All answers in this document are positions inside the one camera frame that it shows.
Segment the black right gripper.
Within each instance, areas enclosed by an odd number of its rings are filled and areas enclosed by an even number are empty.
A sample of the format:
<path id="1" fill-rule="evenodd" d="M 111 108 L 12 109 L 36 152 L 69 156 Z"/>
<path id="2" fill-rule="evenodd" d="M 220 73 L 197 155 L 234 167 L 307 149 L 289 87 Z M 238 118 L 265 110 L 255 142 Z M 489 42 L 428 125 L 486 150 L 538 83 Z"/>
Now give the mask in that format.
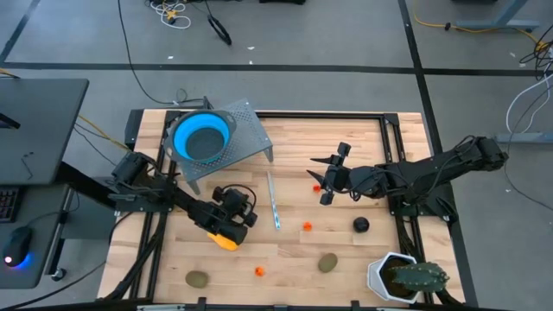
<path id="1" fill-rule="evenodd" d="M 348 143 L 339 143 L 337 155 L 331 155 L 327 158 L 311 158 L 313 162 L 327 164 L 325 175 L 317 174 L 314 171 L 308 170 L 308 173 L 317 180 L 320 187 L 324 190 L 321 196 L 320 203 L 323 206 L 332 204 L 334 194 L 349 194 L 353 201 L 358 201 L 365 194 L 362 192 L 362 181 L 356 184 L 351 179 L 351 169 L 343 165 L 345 159 L 349 156 L 351 146 Z"/>

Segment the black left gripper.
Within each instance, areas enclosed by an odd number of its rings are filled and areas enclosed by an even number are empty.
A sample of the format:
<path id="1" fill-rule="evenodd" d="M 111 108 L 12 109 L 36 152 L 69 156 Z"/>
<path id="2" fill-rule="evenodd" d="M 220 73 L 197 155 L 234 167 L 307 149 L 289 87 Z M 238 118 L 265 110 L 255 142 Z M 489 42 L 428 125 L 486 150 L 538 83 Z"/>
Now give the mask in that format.
<path id="1" fill-rule="evenodd" d="M 248 232 L 245 225 L 234 225 L 223 219 L 223 212 L 214 203 L 198 203 L 196 205 L 196 225 L 212 234 L 221 234 L 226 238 L 241 244 Z"/>

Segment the brown kiwi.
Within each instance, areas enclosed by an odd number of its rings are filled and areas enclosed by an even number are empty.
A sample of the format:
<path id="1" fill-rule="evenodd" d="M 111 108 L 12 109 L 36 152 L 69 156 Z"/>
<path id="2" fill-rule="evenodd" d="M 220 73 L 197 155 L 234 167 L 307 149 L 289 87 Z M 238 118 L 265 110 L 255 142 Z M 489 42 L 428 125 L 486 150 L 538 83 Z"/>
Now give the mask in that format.
<path id="1" fill-rule="evenodd" d="M 322 273 L 328 273 L 332 271 L 338 263 L 338 257 L 334 253 L 324 254 L 317 264 L 318 270 Z"/>
<path id="2" fill-rule="evenodd" d="M 209 275 L 203 271 L 192 270 L 186 274 L 185 282 L 192 288 L 203 289 L 209 283 Z"/>

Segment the blue collapsible colander bowl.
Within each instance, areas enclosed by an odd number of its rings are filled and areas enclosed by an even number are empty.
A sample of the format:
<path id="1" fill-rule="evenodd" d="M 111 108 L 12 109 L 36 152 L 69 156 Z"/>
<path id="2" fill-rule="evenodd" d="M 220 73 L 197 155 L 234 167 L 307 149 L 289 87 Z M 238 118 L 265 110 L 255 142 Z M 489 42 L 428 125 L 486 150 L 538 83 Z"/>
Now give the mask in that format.
<path id="1" fill-rule="evenodd" d="M 176 162 L 214 162 L 229 146 L 236 129 L 237 121 L 227 111 L 192 111 L 169 129 L 164 148 Z"/>

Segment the grey perforated metal stand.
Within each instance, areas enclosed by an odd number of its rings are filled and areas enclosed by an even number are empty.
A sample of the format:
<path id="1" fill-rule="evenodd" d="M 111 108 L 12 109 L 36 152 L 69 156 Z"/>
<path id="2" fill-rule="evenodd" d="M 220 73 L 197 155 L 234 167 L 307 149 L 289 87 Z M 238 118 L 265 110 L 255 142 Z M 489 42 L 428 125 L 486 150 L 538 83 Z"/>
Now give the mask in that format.
<path id="1" fill-rule="evenodd" d="M 219 110 L 229 112 L 237 121 L 237 129 L 233 133 L 232 140 L 222 156 L 214 162 L 209 163 L 176 162 L 181 168 L 186 183 L 195 194 L 200 193 L 200 188 L 197 183 L 199 179 L 233 165 L 236 162 L 240 162 L 250 156 L 254 156 L 259 152 L 265 153 L 269 162 L 273 161 L 272 142 L 256 112 L 251 108 L 247 100 L 239 100 Z M 176 123 L 176 120 L 169 126 L 169 129 Z"/>

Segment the white hexagonal plant pot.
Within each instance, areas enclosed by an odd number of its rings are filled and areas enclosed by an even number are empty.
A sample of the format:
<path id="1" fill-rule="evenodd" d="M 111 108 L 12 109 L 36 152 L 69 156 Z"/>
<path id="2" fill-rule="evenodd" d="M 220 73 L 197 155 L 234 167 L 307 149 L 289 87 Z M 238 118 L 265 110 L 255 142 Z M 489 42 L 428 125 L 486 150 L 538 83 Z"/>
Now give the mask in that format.
<path id="1" fill-rule="evenodd" d="M 400 301 L 408 304 L 416 302 L 419 293 L 405 288 L 402 284 L 394 283 L 395 273 L 391 270 L 391 268 L 412 263 L 416 263 L 416 259 L 412 256 L 388 252 L 381 259 L 368 265 L 367 287 L 385 301 Z"/>

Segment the green cactus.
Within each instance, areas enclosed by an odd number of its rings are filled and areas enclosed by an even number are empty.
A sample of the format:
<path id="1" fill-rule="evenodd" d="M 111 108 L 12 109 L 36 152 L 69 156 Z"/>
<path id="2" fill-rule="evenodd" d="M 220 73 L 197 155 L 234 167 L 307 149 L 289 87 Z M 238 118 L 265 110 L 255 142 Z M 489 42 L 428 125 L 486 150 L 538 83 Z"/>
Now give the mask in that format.
<path id="1" fill-rule="evenodd" d="M 446 288 L 448 274 L 437 263 L 412 263 L 391 268 L 393 282 L 416 292 L 435 293 Z"/>

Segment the grey keyboard tray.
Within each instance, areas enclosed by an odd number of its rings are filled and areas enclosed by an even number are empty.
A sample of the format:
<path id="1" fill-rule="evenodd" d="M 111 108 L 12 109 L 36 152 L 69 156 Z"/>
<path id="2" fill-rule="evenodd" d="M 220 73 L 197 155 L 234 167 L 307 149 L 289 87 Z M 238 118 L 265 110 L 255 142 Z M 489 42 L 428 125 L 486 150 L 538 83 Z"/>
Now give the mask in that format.
<path id="1" fill-rule="evenodd" d="M 22 196 L 20 210 L 13 223 L 0 223 L 0 289 L 32 289 L 37 286 L 45 264 L 60 216 L 67 209 L 70 187 L 49 185 L 28 187 Z M 3 249 L 17 228 L 31 229 L 29 249 L 22 262 L 9 267 Z"/>

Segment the grey desk foot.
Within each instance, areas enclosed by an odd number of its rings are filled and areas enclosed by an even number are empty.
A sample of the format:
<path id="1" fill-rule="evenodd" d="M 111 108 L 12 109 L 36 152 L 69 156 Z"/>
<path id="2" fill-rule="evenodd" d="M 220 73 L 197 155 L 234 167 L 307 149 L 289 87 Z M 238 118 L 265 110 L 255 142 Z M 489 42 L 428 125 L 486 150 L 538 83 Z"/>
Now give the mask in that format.
<path id="1" fill-rule="evenodd" d="M 506 133 L 495 136 L 497 143 L 553 144 L 553 132 Z"/>

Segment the grey desk top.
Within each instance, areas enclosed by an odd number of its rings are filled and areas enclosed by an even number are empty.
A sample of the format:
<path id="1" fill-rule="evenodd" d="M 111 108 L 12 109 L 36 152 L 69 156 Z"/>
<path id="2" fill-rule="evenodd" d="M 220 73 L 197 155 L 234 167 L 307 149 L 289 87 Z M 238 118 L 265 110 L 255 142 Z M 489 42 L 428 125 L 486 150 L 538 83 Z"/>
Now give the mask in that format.
<path id="1" fill-rule="evenodd" d="M 0 79 L 0 185 L 54 182 L 89 86 L 87 79 Z"/>

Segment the black computer mouse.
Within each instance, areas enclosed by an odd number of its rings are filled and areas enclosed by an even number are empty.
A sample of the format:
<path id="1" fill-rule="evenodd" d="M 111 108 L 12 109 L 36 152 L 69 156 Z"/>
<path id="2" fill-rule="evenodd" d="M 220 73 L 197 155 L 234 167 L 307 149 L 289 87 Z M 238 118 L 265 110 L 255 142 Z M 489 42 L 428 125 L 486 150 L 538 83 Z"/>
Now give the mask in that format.
<path id="1" fill-rule="evenodd" d="M 23 263 L 29 254 L 29 246 L 33 231 L 29 226 L 15 229 L 3 247 L 3 262 L 8 267 L 16 267 Z"/>

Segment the black keyboard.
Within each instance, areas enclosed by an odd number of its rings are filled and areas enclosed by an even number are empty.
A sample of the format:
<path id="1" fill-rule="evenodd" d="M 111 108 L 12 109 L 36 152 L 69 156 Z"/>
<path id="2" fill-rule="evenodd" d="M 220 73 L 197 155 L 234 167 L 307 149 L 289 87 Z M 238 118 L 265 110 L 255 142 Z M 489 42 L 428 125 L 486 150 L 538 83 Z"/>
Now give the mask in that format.
<path id="1" fill-rule="evenodd" d="M 12 223 L 20 210 L 22 189 L 20 187 L 0 187 L 0 223 Z"/>

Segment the wooden desk grey legs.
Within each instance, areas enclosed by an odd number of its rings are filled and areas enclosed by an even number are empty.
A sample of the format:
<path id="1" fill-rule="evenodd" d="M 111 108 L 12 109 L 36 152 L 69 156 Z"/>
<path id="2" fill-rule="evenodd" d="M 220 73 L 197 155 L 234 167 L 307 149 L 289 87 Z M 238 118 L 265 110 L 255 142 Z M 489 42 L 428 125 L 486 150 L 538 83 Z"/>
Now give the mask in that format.
<path id="1" fill-rule="evenodd" d="M 458 29 L 467 29 L 471 31 L 488 29 L 516 29 L 530 30 L 540 26 L 540 22 L 534 20 L 519 20 L 514 16 L 524 7 L 528 0 L 506 0 L 507 4 L 491 20 L 466 20 L 458 21 L 454 25 Z"/>

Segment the black monitor stand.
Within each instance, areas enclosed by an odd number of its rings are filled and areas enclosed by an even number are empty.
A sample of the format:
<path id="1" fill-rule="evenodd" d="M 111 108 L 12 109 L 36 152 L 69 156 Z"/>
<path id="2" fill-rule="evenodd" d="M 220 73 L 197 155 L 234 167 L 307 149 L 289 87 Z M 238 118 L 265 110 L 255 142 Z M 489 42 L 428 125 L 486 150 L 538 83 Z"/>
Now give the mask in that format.
<path id="1" fill-rule="evenodd" d="M 21 125 L 14 119 L 0 113 L 0 129 L 17 130 L 20 126 Z"/>

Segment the black aluminium extrusion frame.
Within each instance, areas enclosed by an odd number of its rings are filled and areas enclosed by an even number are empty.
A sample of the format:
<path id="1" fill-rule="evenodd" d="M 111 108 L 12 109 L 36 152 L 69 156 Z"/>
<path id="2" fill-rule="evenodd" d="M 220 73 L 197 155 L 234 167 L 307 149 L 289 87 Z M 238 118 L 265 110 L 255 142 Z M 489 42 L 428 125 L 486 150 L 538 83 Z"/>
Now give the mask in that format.
<path id="1" fill-rule="evenodd" d="M 385 147 L 382 129 L 373 114 L 342 112 L 263 111 L 262 124 L 273 144 L 273 161 L 258 154 L 200 180 L 201 198 L 209 199 L 217 186 L 238 183 L 257 195 L 257 223 L 235 251 L 216 245 L 181 211 L 173 212 L 162 244 L 154 300 L 157 303 L 211 305 L 345 307 L 358 301 L 381 307 L 384 301 L 366 285 L 367 267 L 399 248 L 397 228 L 385 200 L 352 201 L 337 195 L 330 206 L 320 204 L 313 191 L 312 170 L 325 166 L 311 158 L 336 152 L 339 143 L 352 147 L 350 167 L 373 165 L 404 156 L 416 161 L 429 156 L 423 119 L 418 113 L 398 116 L 403 148 Z M 281 229 L 274 224 L 267 174 L 271 173 Z M 353 230 L 353 221 L 365 217 L 370 229 Z M 312 230 L 303 230 L 310 222 Z M 322 273 L 319 259 L 338 257 L 336 267 Z M 263 276 L 255 269 L 262 267 Z M 185 276 L 198 270 L 209 275 L 203 289 L 188 286 Z"/>

